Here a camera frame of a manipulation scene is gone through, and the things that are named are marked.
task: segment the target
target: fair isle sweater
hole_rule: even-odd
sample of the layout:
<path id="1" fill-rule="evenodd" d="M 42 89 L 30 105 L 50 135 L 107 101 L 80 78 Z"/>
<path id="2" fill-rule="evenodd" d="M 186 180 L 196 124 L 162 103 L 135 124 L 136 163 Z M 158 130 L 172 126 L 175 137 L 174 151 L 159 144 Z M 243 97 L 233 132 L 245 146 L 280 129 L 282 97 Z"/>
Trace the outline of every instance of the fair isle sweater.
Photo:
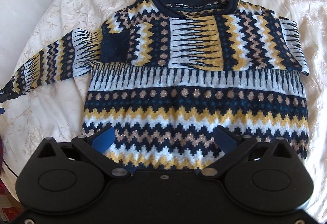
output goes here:
<path id="1" fill-rule="evenodd" d="M 218 125 L 306 157 L 309 70 L 297 25 L 241 0 L 137 0 L 99 30 L 75 29 L 17 70 L 19 95 L 91 73 L 81 133 L 111 125 L 105 155 L 136 168 L 201 169 Z"/>

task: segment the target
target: bed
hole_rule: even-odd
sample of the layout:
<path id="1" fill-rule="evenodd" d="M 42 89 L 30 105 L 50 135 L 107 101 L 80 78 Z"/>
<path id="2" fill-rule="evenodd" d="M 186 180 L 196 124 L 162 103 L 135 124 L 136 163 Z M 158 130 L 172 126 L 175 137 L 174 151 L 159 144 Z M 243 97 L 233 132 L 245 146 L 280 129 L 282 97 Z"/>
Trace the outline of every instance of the bed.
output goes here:
<path id="1" fill-rule="evenodd" d="M 55 0 L 32 33 L 21 54 L 19 68 L 44 46 L 75 28 L 94 31 L 115 11 L 135 0 Z M 310 68 L 301 79 L 309 111 L 310 140 L 304 161 L 315 189 L 307 212 L 318 222 L 327 220 L 327 0 L 245 0 L 274 10 L 298 24 L 300 40 Z M 44 137 L 58 142 L 81 134 L 83 105 L 89 75 L 42 86 L 4 103 L 0 134 L 4 144 L 1 179 L 17 198 L 17 175 Z"/>

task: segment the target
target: patterned sweater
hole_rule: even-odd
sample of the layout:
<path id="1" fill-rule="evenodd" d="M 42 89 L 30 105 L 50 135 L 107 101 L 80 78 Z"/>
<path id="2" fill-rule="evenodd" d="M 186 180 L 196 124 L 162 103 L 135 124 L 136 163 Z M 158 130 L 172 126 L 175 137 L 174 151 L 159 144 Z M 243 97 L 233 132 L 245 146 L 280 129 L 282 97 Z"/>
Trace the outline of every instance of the patterned sweater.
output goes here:
<path id="1" fill-rule="evenodd" d="M 81 133 L 111 125 L 106 156 L 129 170 L 203 168 L 218 125 L 306 156 L 309 74 L 295 22 L 241 0 L 137 0 L 99 30 L 75 29 L 27 61 L 19 95 L 91 72 Z"/>

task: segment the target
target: white zigzag stripe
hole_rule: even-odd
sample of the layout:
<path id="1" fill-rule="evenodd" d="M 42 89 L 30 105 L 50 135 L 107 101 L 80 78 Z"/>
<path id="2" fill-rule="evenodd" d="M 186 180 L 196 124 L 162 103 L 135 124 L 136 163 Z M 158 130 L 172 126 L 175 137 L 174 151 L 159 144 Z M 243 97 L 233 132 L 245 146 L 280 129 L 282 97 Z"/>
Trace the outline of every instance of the white zigzag stripe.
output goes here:
<path id="1" fill-rule="evenodd" d="M 198 121 L 196 117 L 190 117 L 189 119 L 184 119 L 182 115 L 179 115 L 177 119 L 171 118 L 165 119 L 163 116 L 158 116 L 157 119 L 142 119 L 140 116 L 131 117 L 130 115 L 120 116 L 116 118 L 115 116 L 111 115 L 108 118 L 101 117 L 100 119 L 96 119 L 95 117 L 86 118 L 84 119 L 85 125 L 89 127 L 91 123 L 97 127 L 100 123 L 103 126 L 110 123 L 112 126 L 120 124 L 124 127 L 128 124 L 130 127 L 138 124 L 141 128 L 144 128 L 146 124 L 149 124 L 151 128 L 154 128 L 156 124 L 160 124 L 162 128 L 167 127 L 169 124 L 172 125 L 173 128 L 177 128 L 178 125 L 182 124 L 184 130 L 188 129 L 189 127 L 193 126 L 197 131 L 199 131 L 202 127 L 206 127 L 208 132 L 212 132 L 214 128 L 218 125 L 222 125 L 224 127 L 231 127 L 232 130 L 235 128 L 240 128 L 242 133 L 246 132 L 246 129 L 250 129 L 253 134 L 256 133 L 257 129 L 260 129 L 263 133 L 266 133 L 270 130 L 273 134 L 277 131 L 284 134 L 285 132 L 293 133 L 296 132 L 297 134 L 301 134 L 302 132 L 307 132 L 307 127 L 305 124 L 302 124 L 300 127 L 297 127 L 296 124 L 286 123 L 286 125 L 282 126 L 280 122 L 277 122 L 275 125 L 272 124 L 271 121 L 267 121 L 264 124 L 261 120 L 257 122 L 253 122 L 250 118 L 246 120 L 244 123 L 241 119 L 233 120 L 233 122 L 227 118 L 224 122 L 219 122 L 218 119 L 215 119 L 213 123 L 210 123 L 207 118 L 203 118 L 202 120 Z"/>
<path id="2" fill-rule="evenodd" d="M 267 51 L 267 56 L 269 57 L 268 63 L 270 63 L 274 68 L 278 68 L 276 59 L 273 57 L 273 50 L 270 48 L 271 42 L 268 41 L 267 35 L 264 34 L 262 19 L 258 18 L 256 15 L 253 15 L 252 18 L 257 21 L 254 25 L 259 29 L 258 34 L 261 36 L 260 41 L 263 43 L 262 48 Z"/>
<path id="3" fill-rule="evenodd" d="M 243 37 L 245 36 L 241 32 L 241 29 L 243 27 L 238 24 L 241 21 L 241 19 L 236 16 L 232 16 L 232 18 L 233 18 L 232 25 L 234 25 L 236 28 L 233 32 L 235 33 L 235 35 L 237 35 L 236 40 L 238 40 L 238 42 L 239 42 L 239 44 L 237 44 L 236 47 L 240 50 L 240 53 L 241 53 L 240 58 L 244 59 L 244 61 L 245 61 L 245 65 L 243 67 L 241 67 L 239 70 L 245 71 L 245 70 L 248 70 L 249 67 L 252 66 L 251 58 L 248 58 L 246 56 L 250 51 L 244 47 L 247 44 L 247 42 L 243 40 Z"/>
<path id="4" fill-rule="evenodd" d="M 224 153 L 220 152 L 218 158 L 215 158 L 211 151 L 209 151 L 206 156 L 203 156 L 201 150 L 198 150 L 195 155 L 192 155 L 191 151 L 188 149 L 185 150 L 184 153 L 180 154 L 178 153 L 177 148 L 175 148 L 174 151 L 170 153 L 168 147 L 164 147 L 163 150 L 159 152 L 155 146 L 153 146 L 150 151 L 148 151 L 145 146 L 143 146 L 139 151 L 137 151 L 135 145 L 132 145 L 129 150 L 126 149 L 125 145 L 122 145 L 119 149 L 117 149 L 114 144 L 112 144 L 111 147 L 104 153 L 104 155 L 106 156 L 109 156 L 110 154 L 114 154 L 115 156 L 132 155 L 134 160 L 138 160 L 140 158 L 140 155 L 142 155 L 145 160 L 149 160 L 151 156 L 154 156 L 154 165 L 155 163 L 158 163 L 160 158 L 162 157 L 164 157 L 167 162 L 177 159 L 180 164 L 182 164 L 185 159 L 188 159 L 193 166 L 195 166 L 197 161 L 199 160 L 202 164 L 207 164 L 213 163 L 217 159 L 222 158 L 224 156 Z"/>

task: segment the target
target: tan dot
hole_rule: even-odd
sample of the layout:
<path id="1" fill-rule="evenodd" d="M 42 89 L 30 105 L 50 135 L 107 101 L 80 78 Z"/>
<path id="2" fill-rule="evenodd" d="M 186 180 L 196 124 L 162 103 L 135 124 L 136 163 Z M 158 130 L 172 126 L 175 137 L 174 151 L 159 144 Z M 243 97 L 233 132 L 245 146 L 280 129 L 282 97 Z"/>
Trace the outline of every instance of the tan dot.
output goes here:
<path id="1" fill-rule="evenodd" d="M 176 89 L 173 89 L 170 94 L 174 98 L 177 95 Z"/>
<path id="2" fill-rule="evenodd" d="M 97 94 L 97 95 L 95 96 L 95 99 L 99 101 L 99 100 L 101 99 L 101 94 L 100 94 L 100 93 Z"/>
<path id="3" fill-rule="evenodd" d="M 151 92 L 150 92 L 150 97 L 155 97 L 155 95 L 157 94 L 157 92 L 156 92 L 156 90 L 151 90 Z"/>
<path id="4" fill-rule="evenodd" d="M 187 97 L 187 95 L 188 95 L 188 90 L 187 90 L 186 88 L 184 88 L 184 89 L 182 90 L 181 94 L 182 94 L 183 97 Z"/>
<path id="5" fill-rule="evenodd" d="M 259 99 L 260 101 L 264 100 L 264 94 L 259 93 L 259 95 L 258 95 L 258 99 Z"/>
<path id="6" fill-rule="evenodd" d="M 138 136 L 139 136 L 139 133 L 136 130 L 134 130 L 132 132 L 132 137 L 138 137 Z"/>
<path id="7" fill-rule="evenodd" d="M 207 99 L 209 99 L 209 98 L 211 97 L 211 95 L 212 95 L 211 90 L 207 90 L 207 91 L 205 92 L 205 94 L 204 94 L 204 96 L 205 96 Z"/>
<path id="8" fill-rule="evenodd" d="M 247 95 L 247 98 L 248 98 L 249 100 L 253 100 L 253 98 L 254 98 L 254 94 L 253 94 L 253 92 L 250 92 L 250 93 Z"/>
<path id="9" fill-rule="evenodd" d="M 193 96 L 194 96 L 195 98 L 198 98 L 198 97 L 200 96 L 200 90 L 195 89 L 195 90 L 193 91 Z"/>
<path id="10" fill-rule="evenodd" d="M 124 91 L 124 92 L 122 93 L 122 98 L 123 98 L 123 99 L 127 98 L 127 92 Z"/>
<path id="11" fill-rule="evenodd" d="M 244 98 L 244 93 L 243 93 L 243 91 L 240 91 L 240 92 L 238 93 L 238 96 L 240 97 L 240 99 L 243 99 L 243 98 Z"/>
<path id="12" fill-rule="evenodd" d="M 146 92 L 145 92 L 145 90 L 142 90 L 141 92 L 140 92 L 140 98 L 144 98 L 145 96 L 146 96 Z"/>
<path id="13" fill-rule="evenodd" d="M 228 93 L 227 93 L 227 97 L 229 99 L 232 99 L 234 97 L 234 91 L 233 90 L 229 90 Z"/>
<path id="14" fill-rule="evenodd" d="M 153 137 L 159 137 L 160 133 L 158 131 L 153 132 Z"/>
<path id="15" fill-rule="evenodd" d="M 273 94 L 268 95 L 268 100 L 269 100 L 269 102 L 272 102 L 274 100 Z"/>
<path id="16" fill-rule="evenodd" d="M 161 93 L 160 93 L 160 96 L 161 96 L 162 98 L 165 98 L 165 97 L 167 96 L 167 90 L 166 90 L 166 89 L 163 89 L 163 90 L 161 91 Z"/>
<path id="17" fill-rule="evenodd" d="M 160 60 L 160 61 L 158 61 L 158 64 L 159 64 L 160 66 L 165 66 L 166 61 L 164 61 L 164 60 Z"/>
<path id="18" fill-rule="evenodd" d="M 295 107 L 297 107 L 297 106 L 298 106 L 298 104 L 299 104 L 299 102 L 298 102 L 298 99 L 297 99 L 297 98 L 295 98 L 295 99 L 293 100 L 293 105 L 294 105 Z"/>
<path id="19" fill-rule="evenodd" d="M 216 98 L 217 99 L 221 99 L 222 97 L 223 97 L 223 92 L 221 92 L 221 91 L 217 91 L 217 93 L 216 93 Z"/>

